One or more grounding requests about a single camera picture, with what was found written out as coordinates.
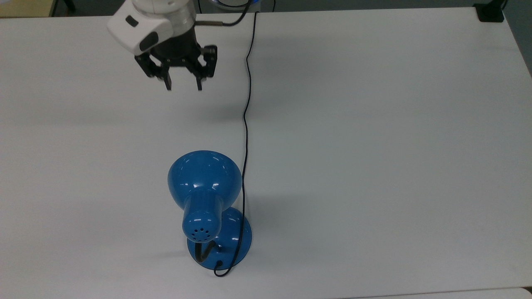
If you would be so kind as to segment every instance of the gray floor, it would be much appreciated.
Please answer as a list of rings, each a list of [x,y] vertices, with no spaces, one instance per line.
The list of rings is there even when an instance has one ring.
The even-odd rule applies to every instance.
[[[68,13],[58,0],[56,16],[112,15],[123,0],[73,0],[76,12]],[[204,13],[212,12],[209,0],[200,0]],[[471,7],[489,0],[277,0],[276,11],[402,9],[417,7]],[[273,0],[263,0],[262,11],[271,11]],[[509,0],[504,14],[512,28],[528,70],[532,73],[532,1]]]

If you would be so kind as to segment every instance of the lamp base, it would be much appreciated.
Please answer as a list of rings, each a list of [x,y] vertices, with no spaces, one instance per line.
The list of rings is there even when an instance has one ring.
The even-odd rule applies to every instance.
[[[222,212],[222,229],[220,233],[214,238],[216,246],[212,249],[211,253],[202,263],[198,263],[207,269],[214,270],[216,263],[222,261],[222,266],[217,270],[228,269],[231,265],[231,261],[235,256],[236,246],[238,244],[238,237],[240,235],[240,221],[242,219],[242,213],[230,207]],[[187,246],[190,255],[194,259],[194,247],[196,243],[187,239]],[[207,247],[207,244],[203,244],[202,252]],[[238,256],[235,261],[235,265],[238,264],[247,254],[247,251],[251,247],[251,226],[247,219],[244,219],[244,233],[242,234],[242,243]]]

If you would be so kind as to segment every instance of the black power cord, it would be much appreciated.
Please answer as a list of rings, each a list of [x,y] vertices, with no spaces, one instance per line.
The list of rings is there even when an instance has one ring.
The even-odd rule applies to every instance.
[[[196,21],[196,23],[194,23],[194,25],[196,25],[196,26],[232,27],[232,26],[234,26],[234,25],[236,25],[236,24],[238,24],[238,23],[240,23],[242,21],[242,19],[246,16],[247,11],[250,10],[250,6],[251,6],[252,3],[253,3],[253,0],[249,0],[246,3],[246,6],[244,7],[244,10],[243,10],[242,14],[238,18],[238,20],[234,21],[233,23],[224,23],[224,22],[221,22],[221,21]]]
[[[238,20],[234,21],[233,23],[222,23],[222,26],[232,27],[232,26],[240,23],[242,21],[242,19],[245,17],[247,11],[250,10],[250,6],[251,6],[252,3],[253,3],[253,0],[248,0],[247,1],[246,6],[244,7],[244,11],[242,12],[242,14],[240,15],[240,18],[238,18]]]
[[[255,28],[256,28],[256,25],[257,25],[257,13],[258,12],[255,12],[255,16],[253,17],[253,33],[252,33],[252,37],[251,37],[250,49],[247,52],[247,56],[246,56],[246,66],[247,66],[247,76],[249,78],[249,81],[248,81],[249,82],[249,86],[248,86],[248,93],[247,93],[246,108],[244,108],[244,113],[242,113],[242,119],[244,120],[244,126],[246,127],[246,142],[245,142],[246,150],[245,150],[245,155],[244,155],[244,166],[242,167],[242,219],[240,220],[240,234],[238,235],[238,244],[236,245],[235,255],[233,256],[233,260],[231,261],[231,265],[229,265],[229,268],[227,269],[227,271],[225,273],[223,273],[223,274],[216,273],[217,269],[222,266],[222,261],[216,262],[216,267],[214,267],[214,275],[216,275],[217,277],[226,276],[227,274],[229,274],[229,272],[231,271],[231,269],[235,265],[235,262],[236,262],[236,259],[237,259],[237,256],[238,256],[238,252],[240,251],[240,246],[242,244],[242,235],[244,234],[244,221],[246,219],[245,218],[245,212],[246,212],[246,185],[244,184],[244,178],[246,176],[248,145],[249,145],[249,134],[250,134],[249,133],[249,129],[247,127],[246,114],[247,114],[247,109],[249,108],[250,101],[251,101],[251,71],[250,71],[249,58],[250,58],[250,55],[251,55],[251,49],[253,48],[253,42],[255,41]]]

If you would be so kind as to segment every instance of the black clamp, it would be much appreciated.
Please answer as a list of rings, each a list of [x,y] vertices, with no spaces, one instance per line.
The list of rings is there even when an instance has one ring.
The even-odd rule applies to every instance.
[[[502,13],[501,5],[504,1],[493,0],[488,4],[474,4],[473,7],[477,10],[478,19],[481,22],[502,23],[504,14]]]

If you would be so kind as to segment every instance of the black cable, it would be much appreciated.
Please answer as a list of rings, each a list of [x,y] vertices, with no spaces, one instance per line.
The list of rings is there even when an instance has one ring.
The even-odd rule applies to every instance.
[[[253,0],[248,0],[247,3],[246,3],[246,7],[244,7],[244,11],[242,12],[242,14],[240,15],[240,18],[238,18],[238,20],[236,20],[235,22],[233,23],[223,23],[222,26],[226,26],[226,27],[232,27],[238,23],[241,22],[241,20],[244,18],[244,16],[246,15],[247,11],[250,10],[250,6],[251,6],[251,3],[253,3]]]
[[[233,266],[235,265],[235,262],[236,262],[236,259],[237,259],[237,256],[238,256],[238,251],[240,251],[240,246],[242,244],[242,236],[244,234],[244,221],[245,221],[245,213],[246,213],[246,186],[244,184],[244,178],[246,176],[246,167],[247,167],[247,154],[248,154],[248,145],[249,145],[249,135],[250,135],[250,132],[249,132],[249,129],[247,127],[247,120],[246,120],[246,114],[247,114],[247,109],[248,107],[250,106],[250,101],[251,101],[251,71],[250,71],[250,62],[249,62],[249,58],[250,58],[250,55],[251,55],[251,49],[253,48],[253,42],[255,41],[255,28],[256,28],[256,24],[257,24],[257,13],[258,12],[255,12],[255,16],[253,18],[253,33],[252,33],[252,36],[251,36],[251,44],[250,44],[250,50],[247,52],[247,56],[246,56],[246,66],[247,66],[247,76],[249,78],[248,82],[249,82],[249,86],[248,86],[248,93],[247,93],[247,102],[246,102],[246,108],[244,108],[244,113],[242,113],[242,119],[244,120],[244,126],[246,127],[246,150],[245,150],[245,155],[244,155],[244,166],[242,167],[242,219],[240,220],[240,234],[238,235],[238,244],[236,245],[236,249],[235,249],[235,255],[233,256],[233,260],[231,261],[231,265],[229,265],[229,268],[227,269],[227,271],[223,274],[218,274],[216,273],[216,270],[222,266],[222,261],[218,261],[216,263],[216,267],[214,267],[214,275],[218,276],[218,277],[224,277],[225,275],[227,275],[231,269],[233,268]]]

